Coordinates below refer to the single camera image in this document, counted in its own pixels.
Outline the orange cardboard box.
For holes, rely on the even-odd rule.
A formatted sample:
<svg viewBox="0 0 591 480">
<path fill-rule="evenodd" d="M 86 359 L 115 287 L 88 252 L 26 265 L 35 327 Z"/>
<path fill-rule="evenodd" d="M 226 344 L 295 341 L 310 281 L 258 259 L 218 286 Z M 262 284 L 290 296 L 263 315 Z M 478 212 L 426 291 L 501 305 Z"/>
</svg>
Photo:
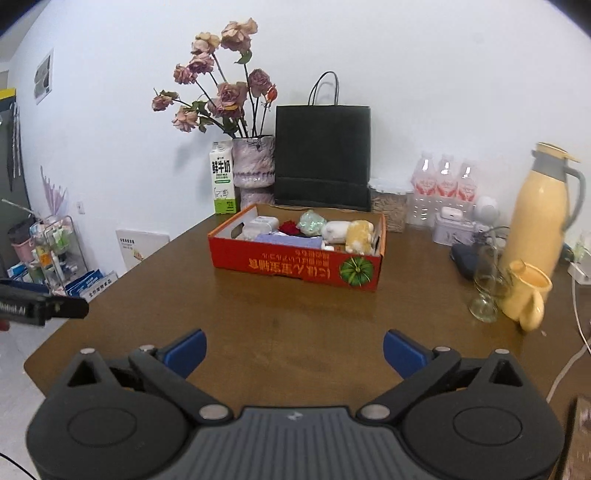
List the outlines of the orange cardboard box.
<svg viewBox="0 0 591 480">
<path fill-rule="evenodd" d="M 207 234 L 211 261 L 216 268 L 270 276 L 301 279 L 311 283 L 334 285 L 361 291 L 377 289 L 386 254 L 386 219 L 379 213 L 320 208 L 327 220 L 367 220 L 375 227 L 374 252 L 369 255 L 287 246 L 243 240 L 232 231 L 257 216 L 270 216 L 280 223 L 296 221 L 304 207 L 256 204 L 233 215 Z"/>
</svg>

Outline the crumpled iridescent plastic wrap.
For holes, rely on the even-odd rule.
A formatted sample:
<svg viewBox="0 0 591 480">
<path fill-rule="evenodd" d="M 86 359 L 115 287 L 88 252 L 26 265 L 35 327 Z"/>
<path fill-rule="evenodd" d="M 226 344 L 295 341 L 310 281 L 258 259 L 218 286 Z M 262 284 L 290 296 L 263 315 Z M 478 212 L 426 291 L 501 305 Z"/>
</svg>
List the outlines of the crumpled iridescent plastic wrap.
<svg viewBox="0 0 591 480">
<path fill-rule="evenodd" d="M 322 235 L 322 228 L 328 221 L 314 210 L 305 211 L 297 222 L 297 229 L 307 237 L 318 237 Z"/>
</svg>

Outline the green white milk carton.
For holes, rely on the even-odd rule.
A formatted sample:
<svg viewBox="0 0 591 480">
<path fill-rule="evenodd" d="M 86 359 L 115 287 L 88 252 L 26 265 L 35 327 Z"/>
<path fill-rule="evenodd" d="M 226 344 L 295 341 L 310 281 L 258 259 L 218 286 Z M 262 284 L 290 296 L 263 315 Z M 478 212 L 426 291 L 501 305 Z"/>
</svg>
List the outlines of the green white milk carton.
<svg viewBox="0 0 591 480">
<path fill-rule="evenodd" d="M 232 141 L 214 142 L 209 153 L 209 162 L 214 213 L 235 214 L 238 211 L 238 198 L 233 178 Z"/>
</svg>

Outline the dried pink rose bouquet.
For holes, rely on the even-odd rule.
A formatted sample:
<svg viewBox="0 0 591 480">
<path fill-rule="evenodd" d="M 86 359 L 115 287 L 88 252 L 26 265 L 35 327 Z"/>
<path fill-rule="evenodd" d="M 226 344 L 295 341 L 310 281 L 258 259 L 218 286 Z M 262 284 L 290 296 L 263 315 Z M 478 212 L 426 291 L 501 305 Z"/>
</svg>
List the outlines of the dried pink rose bouquet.
<svg viewBox="0 0 591 480">
<path fill-rule="evenodd" d="M 155 91 L 151 109 L 162 112 L 176 106 L 171 123 L 184 133 L 204 133 L 216 127 L 232 139 L 263 137 L 279 91 L 266 71 L 249 66 L 257 31 L 256 20 L 249 18 L 228 22 L 218 34 L 195 35 L 189 60 L 174 67 L 172 78 L 179 86 L 197 88 L 197 98 L 190 100 L 171 90 Z"/>
</svg>

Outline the white power strip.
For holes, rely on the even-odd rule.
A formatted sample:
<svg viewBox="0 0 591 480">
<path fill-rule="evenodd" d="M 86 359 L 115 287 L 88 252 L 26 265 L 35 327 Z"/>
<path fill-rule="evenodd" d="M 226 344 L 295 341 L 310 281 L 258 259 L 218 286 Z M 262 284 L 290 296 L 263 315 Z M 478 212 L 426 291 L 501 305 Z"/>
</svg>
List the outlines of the white power strip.
<svg viewBox="0 0 591 480">
<path fill-rule="evenodd" d="M 590 273 L 587 272 L 581 263 L 571 262 L 568 266 L 568 273 L 579 285 L 590 285 Z"/>
</svg>

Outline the dark blue pouch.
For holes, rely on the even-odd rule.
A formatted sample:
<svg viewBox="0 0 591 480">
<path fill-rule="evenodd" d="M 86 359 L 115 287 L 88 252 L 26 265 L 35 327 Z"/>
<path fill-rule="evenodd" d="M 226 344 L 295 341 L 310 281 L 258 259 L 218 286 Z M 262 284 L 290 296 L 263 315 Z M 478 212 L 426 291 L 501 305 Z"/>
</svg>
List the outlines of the dark blue pouch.
<svg viewBox="0 0 591 480">
<path fill-rule="evenodd" d="M 450 258 L 456 265 L 460 275 L 466 280 L 472 281 L 475 277 L 480 259 L 479 245 L 466 245 L 456 243 L 451 247 Z"/>
</svg>

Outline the yellow plastic mug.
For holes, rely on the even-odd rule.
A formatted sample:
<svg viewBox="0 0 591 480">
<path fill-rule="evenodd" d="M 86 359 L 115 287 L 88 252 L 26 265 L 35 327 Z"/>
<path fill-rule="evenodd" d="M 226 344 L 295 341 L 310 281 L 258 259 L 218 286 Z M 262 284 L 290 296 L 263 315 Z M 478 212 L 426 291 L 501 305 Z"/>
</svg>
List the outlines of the yellow plastic mug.
<svg viewBox="0 0 591 480">
<path fill-rule="evenodd" d="M 545 315 L 547 297 L 553 288 L 550 277 L 523 260 L 512 261 L 507 274 L 510 287 L 500 301 L 501 311 L 525 332 L 538 329 Z"/>
</svg>

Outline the white earbuds case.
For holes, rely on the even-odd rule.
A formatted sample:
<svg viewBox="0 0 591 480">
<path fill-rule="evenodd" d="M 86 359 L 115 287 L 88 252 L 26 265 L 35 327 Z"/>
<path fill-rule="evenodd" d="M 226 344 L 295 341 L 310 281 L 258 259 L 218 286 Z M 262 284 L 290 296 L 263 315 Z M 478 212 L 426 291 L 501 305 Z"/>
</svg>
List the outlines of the white earbuds case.
<svg viewBox="0 0 591 480">
<path fill-rule="evenodd" d="M 460 209 L 445 206 L 441 209 L 440 216 L 445 220 L 460 222 L 464 218 L 464 213 Z"/>
</svg>

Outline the clear glass cup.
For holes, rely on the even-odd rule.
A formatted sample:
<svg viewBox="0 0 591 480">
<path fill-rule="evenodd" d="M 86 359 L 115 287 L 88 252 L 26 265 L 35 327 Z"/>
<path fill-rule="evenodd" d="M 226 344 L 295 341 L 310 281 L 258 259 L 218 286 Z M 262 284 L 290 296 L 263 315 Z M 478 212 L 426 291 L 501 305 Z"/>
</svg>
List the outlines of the clear glass cup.
<svg viewBox="0 0 591 480">
<path fill-rule="evenodd" d="M 502 250 L 496 233 L 488 234 L 478 246 L 473 276 L 476 296 L 469 303 L 469 311 L 475 319 L 489 324 L 497 320 L 497 303 L 507 295 L 509 281 L 499 266 Z"/>
</svg>

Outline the small white round robot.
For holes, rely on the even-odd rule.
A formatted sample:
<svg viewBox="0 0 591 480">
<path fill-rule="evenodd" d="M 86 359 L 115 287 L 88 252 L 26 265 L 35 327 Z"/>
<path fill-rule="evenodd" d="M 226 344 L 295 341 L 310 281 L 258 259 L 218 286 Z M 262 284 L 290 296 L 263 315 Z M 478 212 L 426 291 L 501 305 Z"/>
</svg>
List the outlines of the small white round robot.
<svg viewBox="0 0 591 480">
<path fill-rule="evenodd" d="M 474 232 L 484 233 L 496 226 L 500 210 L 496 199 L 480 196 L 473 209 Z"/>
</svg>

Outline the yellow thermos jug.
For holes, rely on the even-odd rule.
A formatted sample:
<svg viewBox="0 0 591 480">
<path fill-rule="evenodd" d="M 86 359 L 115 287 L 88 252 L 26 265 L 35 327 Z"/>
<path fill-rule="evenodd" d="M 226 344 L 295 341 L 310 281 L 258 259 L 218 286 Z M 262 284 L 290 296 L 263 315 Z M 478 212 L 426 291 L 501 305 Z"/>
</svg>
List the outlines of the yellow thermos jug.
<svg viewBox="0 0 591 480">
<path fill-rule="evenodd" d="M 575 158 L 558 146 L 539 142 L 532 155 L 534 162 L 517 197 L 500 266 L 506 270 L 520 260 L 551 276 L 565 234 L 581 213 L 586 179 L 570 166 Z"/>
</svg>

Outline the purple knitted pouch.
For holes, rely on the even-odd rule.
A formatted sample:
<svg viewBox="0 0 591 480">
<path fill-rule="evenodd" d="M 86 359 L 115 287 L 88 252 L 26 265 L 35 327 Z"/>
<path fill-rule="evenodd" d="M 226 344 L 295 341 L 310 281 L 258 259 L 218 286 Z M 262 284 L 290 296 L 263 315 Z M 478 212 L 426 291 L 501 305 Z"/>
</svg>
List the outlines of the purple knitted pouch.
<svg viewBox="0 0 591 480">
<path fill-rule="evenodd" d="M 284 235 L 281 232 L 259 234 L 253 239 L 253 242 L 315 250 L 321 250 L 322 244 L 324 244 L 322 237 L 297 237 Z"/>
</svg>

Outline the purple marbled ceramic vase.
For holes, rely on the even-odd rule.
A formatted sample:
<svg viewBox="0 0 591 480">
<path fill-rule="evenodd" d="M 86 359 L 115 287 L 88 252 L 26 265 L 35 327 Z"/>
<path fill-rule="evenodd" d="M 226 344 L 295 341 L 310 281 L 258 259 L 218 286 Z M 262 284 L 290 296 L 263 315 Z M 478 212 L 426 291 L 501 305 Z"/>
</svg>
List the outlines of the purple marbled ceramic vase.
<svg viewBox="0 0 591 480">
<path fill-rule="evenodd" d="M 274 137 L 242 138 L 232 141 L 233 183 L 238 188 L 240 209 L 252 204 L 273 204 L 276 182 Z"/>
</svg>

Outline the water bottle pack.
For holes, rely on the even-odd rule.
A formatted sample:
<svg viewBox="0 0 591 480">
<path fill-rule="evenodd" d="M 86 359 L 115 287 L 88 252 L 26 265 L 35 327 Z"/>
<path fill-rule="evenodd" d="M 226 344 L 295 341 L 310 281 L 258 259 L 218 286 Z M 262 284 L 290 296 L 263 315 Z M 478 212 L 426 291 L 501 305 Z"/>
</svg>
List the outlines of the water bottle pack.
<svg viewBox="0 0 591 480">
<path fill-rule="evenodd" d="M 443 207 L 463 211 L 471 221 L 477 199 L 477 168 L 473 162 L 458 163 L 452 155 L 439 160 L 431 152 L 423 152 L 411 177 L 412 193 L 407 221 L 416 226 L 434 227 L 436 215 Z"/>
</svg>

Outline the red fabric rose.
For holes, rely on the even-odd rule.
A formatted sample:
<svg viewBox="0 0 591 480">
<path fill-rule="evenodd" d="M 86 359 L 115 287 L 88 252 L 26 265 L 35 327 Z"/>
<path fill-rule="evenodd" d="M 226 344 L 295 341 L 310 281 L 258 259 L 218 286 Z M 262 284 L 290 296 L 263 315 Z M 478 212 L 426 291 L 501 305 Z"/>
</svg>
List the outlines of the red fabric rose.
<svg viewBox="0 0 591 480">
<path fill-rule="evenodd" d="M 286 221 L 280 224 L 279 231 L 290 236 L 300 236 L 301 230 L 298 229 L 297 223 L 294 221 Z"/>
</svg>

